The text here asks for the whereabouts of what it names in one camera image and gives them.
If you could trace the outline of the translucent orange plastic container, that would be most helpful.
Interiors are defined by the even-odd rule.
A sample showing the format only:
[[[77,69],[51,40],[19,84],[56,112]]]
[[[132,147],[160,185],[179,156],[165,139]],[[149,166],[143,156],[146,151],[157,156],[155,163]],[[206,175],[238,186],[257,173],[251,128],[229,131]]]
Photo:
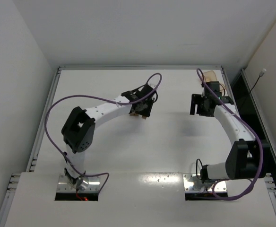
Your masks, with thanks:
[[[208,83],[212,81],[218,81],[216,73],[213,70],[203,72],[203,80]],[[224,84],[220,83],[220,91],[225,91],[226,87]]]

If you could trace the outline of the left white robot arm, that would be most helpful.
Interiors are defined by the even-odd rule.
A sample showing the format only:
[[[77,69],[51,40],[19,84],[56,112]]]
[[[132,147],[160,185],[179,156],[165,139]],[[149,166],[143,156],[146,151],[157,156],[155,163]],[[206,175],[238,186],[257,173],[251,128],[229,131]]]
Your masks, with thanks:
[[[141,89],[123,92],[112,102],[86,109],[75,107],[61,130],[67,148],[64,171],[68,180],[76,184],[84,173],[84,152],[91,146],[96,128],[126,114],[149,117],[156,101],[157,91],[145,84]]]

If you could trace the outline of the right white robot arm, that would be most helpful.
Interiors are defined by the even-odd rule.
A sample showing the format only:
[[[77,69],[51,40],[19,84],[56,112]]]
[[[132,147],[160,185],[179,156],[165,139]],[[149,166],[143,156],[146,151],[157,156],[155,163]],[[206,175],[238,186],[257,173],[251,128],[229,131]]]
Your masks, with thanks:
[[[225,162],[202,166],[201,181],[250,179],[256,176],[258,170],[259,178],[265,177],[269,143],[260,140],[263,148],[263,163],[260,164],[259,144],[255,135],[239,120],[233,100],[229,96],[222,96],[218,91],[219,82],[205,84],[201,95],[192,94],[190,114],[215,117],[226,132],[232,148]]]

